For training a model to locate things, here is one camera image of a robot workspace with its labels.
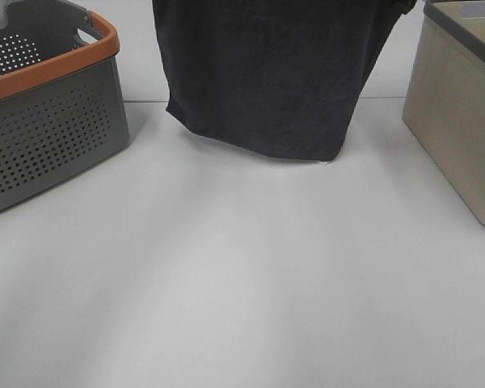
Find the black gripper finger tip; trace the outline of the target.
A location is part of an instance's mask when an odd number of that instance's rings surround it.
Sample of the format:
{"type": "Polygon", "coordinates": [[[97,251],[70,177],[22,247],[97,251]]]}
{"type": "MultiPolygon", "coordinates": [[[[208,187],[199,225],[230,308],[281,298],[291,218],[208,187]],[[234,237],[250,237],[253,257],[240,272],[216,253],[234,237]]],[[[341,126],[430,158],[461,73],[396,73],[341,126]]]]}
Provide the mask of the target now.
{"type": "Polygon", "coordinates": [[[415,0],[392,0],[391,7],[402,15],[407,15],[415,6],[415,0]]]}

